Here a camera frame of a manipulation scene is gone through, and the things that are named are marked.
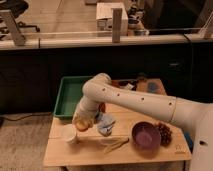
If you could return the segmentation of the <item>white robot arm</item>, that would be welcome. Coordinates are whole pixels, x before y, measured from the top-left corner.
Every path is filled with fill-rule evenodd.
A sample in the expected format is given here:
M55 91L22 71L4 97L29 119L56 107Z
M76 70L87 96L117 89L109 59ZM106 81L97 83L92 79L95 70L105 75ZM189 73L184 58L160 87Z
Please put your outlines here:
M213 103L121 89L111 84L106 73L99 73L82 86L72 123L79 131L94 124L101 103L115 104L170 123L194 135L189 171L213 171Z

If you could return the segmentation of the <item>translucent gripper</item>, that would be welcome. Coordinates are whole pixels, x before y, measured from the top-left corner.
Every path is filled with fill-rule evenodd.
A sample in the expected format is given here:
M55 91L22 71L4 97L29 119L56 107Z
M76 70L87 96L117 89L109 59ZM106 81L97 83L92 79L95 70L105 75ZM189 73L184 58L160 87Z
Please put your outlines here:
M88 124L88 129L92 128L95 123L95 118L91 116L82 116L78 113L75 113L72 119L72 123L75 125L77 122L84 122Z

